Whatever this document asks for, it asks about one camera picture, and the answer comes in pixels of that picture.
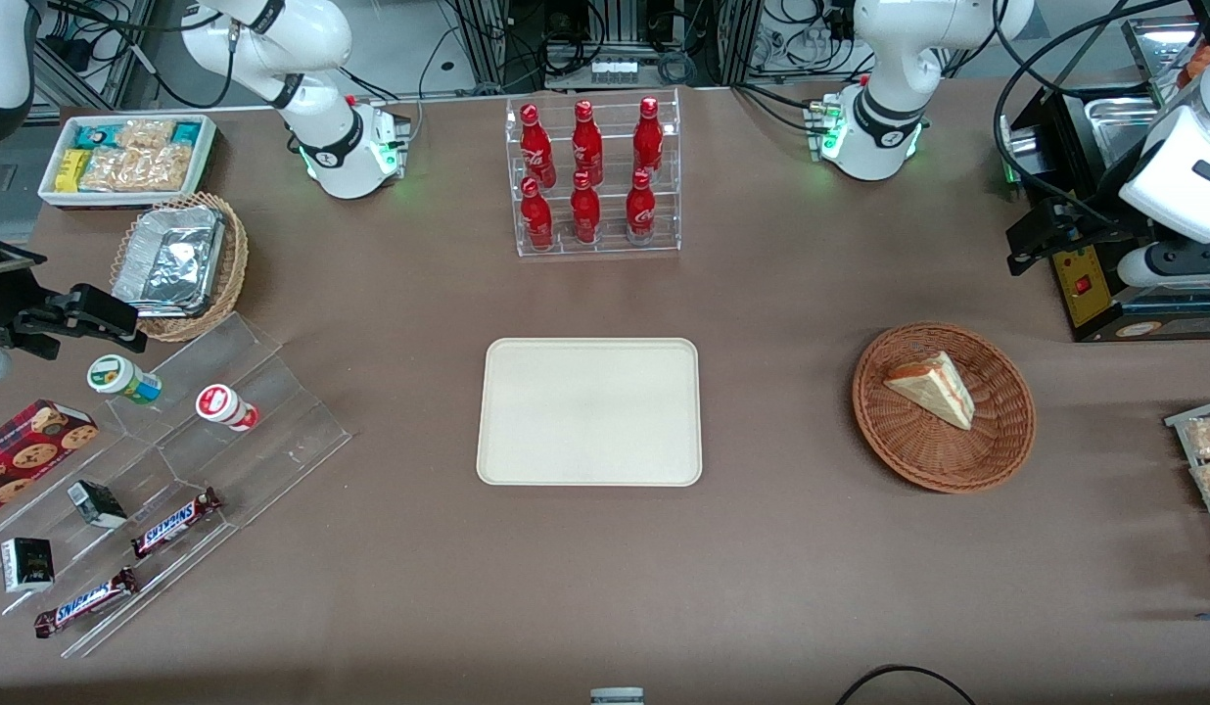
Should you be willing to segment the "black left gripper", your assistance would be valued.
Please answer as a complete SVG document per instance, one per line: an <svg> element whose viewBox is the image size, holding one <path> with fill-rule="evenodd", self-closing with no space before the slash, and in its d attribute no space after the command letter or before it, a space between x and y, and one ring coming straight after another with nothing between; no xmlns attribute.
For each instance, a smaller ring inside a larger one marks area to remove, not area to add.
<svg viewBox="0 0 1210 705"><path fill-rule="evenodd" d="M1022 275L1035 262L1047 258L1049 247L1061 238L1083 238L1084 247L1145 247L1156 244L1152 219L1127 204L1116 192L1091 195L1084 200L1096 215L1085 216L1065 201L1047 202L1048 223L1013 223L1006 229L1012 275Z"/></svg>

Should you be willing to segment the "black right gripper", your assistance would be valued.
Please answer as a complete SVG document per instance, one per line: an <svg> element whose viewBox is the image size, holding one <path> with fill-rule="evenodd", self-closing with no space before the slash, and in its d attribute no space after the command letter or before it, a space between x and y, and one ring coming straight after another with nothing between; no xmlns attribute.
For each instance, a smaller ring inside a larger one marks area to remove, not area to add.
<svg viewBox="0 0 1210 705"><path fill-rule="evenodd" d="M22 349L38 358L58 358L59 335L99 339L132 353L146 349L148 335L138 329L138 310L99 287L71 289L71 320L54 304L58 293L38 284L31 268L47 258L0 239L0 348Z"/></svg>

